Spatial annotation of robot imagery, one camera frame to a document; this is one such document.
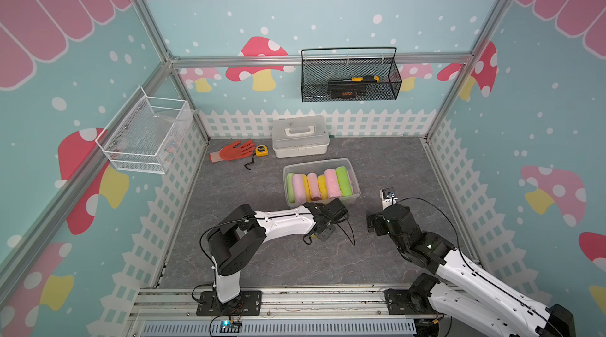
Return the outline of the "pink trash bag roll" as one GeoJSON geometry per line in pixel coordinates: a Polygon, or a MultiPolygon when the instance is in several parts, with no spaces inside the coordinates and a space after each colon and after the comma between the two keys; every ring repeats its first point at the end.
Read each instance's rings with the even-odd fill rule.
{"type": "Polygon", "coordinates": [[[308,180],[308,185],[309,185],[309,194],[310,194],[310,199],[312,201],[319,201],[322,199],[321,196],[321,192],[320,192],[320,185],[319,185],[319,180],[318,180],[318,176],[315,173],[309,173],[307,175],[307,180],[308,180]]]}
{"type": "Polygon", "coordinates": [[[340,198],[342,191],[339,185],[339,179],[335,169],[328,169],[324,172],[327,195],[329,198],[340,198]]]}
{"type": "Polygon", "coordinates": [[[303,204],[307,201],[306,180],[302,174],[295,174],[292,178],[294,202],[303,204]]]}

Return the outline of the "pale green trash bag roll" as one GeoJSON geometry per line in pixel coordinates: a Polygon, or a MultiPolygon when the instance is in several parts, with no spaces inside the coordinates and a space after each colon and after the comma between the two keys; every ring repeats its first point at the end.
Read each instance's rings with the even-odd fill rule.
{"type": "Polygon", "coordinates": [[[286,186],[287,186],[287,200],[290,204],[295,203],[295,194],[294,194],[294,186],[293,186],[293,173],[288,173],[286,177],[286,186]]]}

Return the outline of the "yellow trash bag roll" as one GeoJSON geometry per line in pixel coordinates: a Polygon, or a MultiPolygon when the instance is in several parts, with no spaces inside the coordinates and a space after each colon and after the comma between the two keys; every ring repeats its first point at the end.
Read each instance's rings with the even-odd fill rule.
{"type": "Polygon", "coordinates": [[[318,187],[320,190],[320,196],[322,200],[328,199],[328,187],[326,177],[324,174],[317,177],[318,187]]]}
{"type": "Polygon", "coordinates": [[[312,201],[312,196],[311,196],[311,190],[310,190],[310,186],[309,186],[309,179],[307,177],[307,175],[302,174],[301,175],[303,178],[303,182],[304,182],[304,187],[305,187],[305,192],[306,192],[306,201],[310,202],[312,201]]]}

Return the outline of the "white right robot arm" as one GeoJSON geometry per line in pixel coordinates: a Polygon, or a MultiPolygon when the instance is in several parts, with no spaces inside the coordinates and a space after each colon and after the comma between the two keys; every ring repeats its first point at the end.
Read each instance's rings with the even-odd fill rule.
{"type": "Polygon", "coordinates": [[[400,256],[426,270],[408,290],[419,313],[454,318],[487,336],[574,336],[574,316],[560,304],[526,296],[473,263],[440,235],[423,231],[410,208],[390,204],[367,217],[369,232],[388,236],[400,256]]]}

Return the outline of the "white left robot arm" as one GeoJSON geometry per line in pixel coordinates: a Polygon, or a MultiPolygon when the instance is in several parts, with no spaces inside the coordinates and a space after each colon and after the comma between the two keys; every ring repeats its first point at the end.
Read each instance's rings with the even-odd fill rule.
{"type": "Polygon", "coordinates": [[[237,207],[200,236],[200,248],[214,272],[214,296],[221,305],[241,297],[240,272],[265,242],[297,235],[306,245],[313,239],[325,242],[348,222],[349,212],[339,199],[273,212],[254,211],[249,204],[237,207]]]}

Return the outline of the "light green trash bag roll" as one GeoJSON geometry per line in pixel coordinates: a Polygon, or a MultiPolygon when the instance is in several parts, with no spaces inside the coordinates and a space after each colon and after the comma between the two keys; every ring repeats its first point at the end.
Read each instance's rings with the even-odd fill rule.
{"type": "Polygon", "coordinates": [[[336,168],[336,176],[342,197],[352,196],[354,192],[347,168],[344,166],[336,168]]]}

